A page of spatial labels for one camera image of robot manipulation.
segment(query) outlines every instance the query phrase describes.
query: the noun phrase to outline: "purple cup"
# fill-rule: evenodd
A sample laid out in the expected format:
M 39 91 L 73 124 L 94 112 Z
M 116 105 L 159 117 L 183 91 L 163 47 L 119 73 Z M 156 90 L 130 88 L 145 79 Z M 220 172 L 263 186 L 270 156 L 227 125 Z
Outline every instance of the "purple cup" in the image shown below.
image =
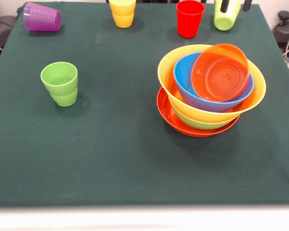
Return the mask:
M 61 14 L 53 8 L 28 2 L 24 9 L 24 25 L 29 31 L 58 31 Z

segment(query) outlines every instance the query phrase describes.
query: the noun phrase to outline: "yellow cup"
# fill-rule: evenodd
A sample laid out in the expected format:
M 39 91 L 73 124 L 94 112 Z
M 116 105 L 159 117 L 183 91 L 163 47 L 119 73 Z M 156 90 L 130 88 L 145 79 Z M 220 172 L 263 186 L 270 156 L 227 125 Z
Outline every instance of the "yellow cup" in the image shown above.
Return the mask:
M 134 18 L 134 12 L 130 15 L 124 15 L 124 16 L 112 13 L 112 16 L 118 27 L 126 28 L 132 24 L 133 18 Z
M 118 27 L 129 27 L 134 18 L 136 0 L 109 0 L 112 16 Z

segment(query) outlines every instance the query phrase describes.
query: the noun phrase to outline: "wall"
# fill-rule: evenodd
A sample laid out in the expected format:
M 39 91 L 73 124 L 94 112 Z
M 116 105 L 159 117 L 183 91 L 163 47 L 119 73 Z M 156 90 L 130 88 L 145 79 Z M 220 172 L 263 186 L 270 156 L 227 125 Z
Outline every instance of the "wall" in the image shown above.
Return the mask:
M 18 7 L 22 6 L 27 0 L 0 0 L 0 16 L 16 15 Z M 62 0 L 36 0 L 36 1 L 62 1 Z M 105 0 L 65 0 L 65 1 L 86 1 L 86 2 L 105 2 Z M 264 16 L 271 28 L 278 23 L 277 13 L 280 10 L 289 11 L 289 0 L 253 0 L 253 3 L 259 4 Z

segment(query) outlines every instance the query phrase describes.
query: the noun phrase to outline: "green bowl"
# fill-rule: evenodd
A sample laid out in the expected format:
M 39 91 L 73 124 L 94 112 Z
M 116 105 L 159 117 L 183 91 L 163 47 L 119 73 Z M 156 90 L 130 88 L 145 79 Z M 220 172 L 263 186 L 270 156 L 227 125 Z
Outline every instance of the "green bowl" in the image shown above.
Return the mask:
M 224 122 L 219 122 L 219 123 L 204 123 L 204 122 L 198 122 L 195 120 L 192 120 L 186 116 L 184 116 L 183 114 L 181 114 L 171 103 L 171 101 L 169 101 L 174 112 L 177 114 L 178 118 L 180 120 L 182 120 L 183 123 L 187 124 L 188 126 L 192 127 L 192 128 L 197 128 L 197 129 L 201 129 L 201 130 L 212 130 L 212 129 L 218 129 L 221 128 L 227 124 L 229 124 L 232 120 L 234 119 L 230 119 Z

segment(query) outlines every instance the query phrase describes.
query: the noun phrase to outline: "plastic cup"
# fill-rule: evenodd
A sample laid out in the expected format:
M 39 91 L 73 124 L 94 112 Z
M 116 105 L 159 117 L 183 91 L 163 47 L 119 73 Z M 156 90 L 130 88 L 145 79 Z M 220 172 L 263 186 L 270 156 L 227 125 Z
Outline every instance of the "plastic cup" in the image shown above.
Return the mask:
M 205 6 L 193 0 L 177 4 L 178 34 L 183 38 L 192 38 L 197 34 Z
M 118 27 L 129 27 L 134 19 L 136 0 L 109 0 L 112 16 Z
M 29 31 L 58 31 L 61 15 L 53 8 L 28 2 L 24 9 L 24 25 Z
M 223 0 L 217 0 L 215 3 L 214 25 L 219 30 L 230 30 L 235 22 L 241 9 L 240 0 L 231 0 L 225 12 L 221 11 Z
M 66 62 L 49 64 L 42 70 L 40 78 L 59 106 L 67 107 L 76 102 L 78 71 L 73 64 Z

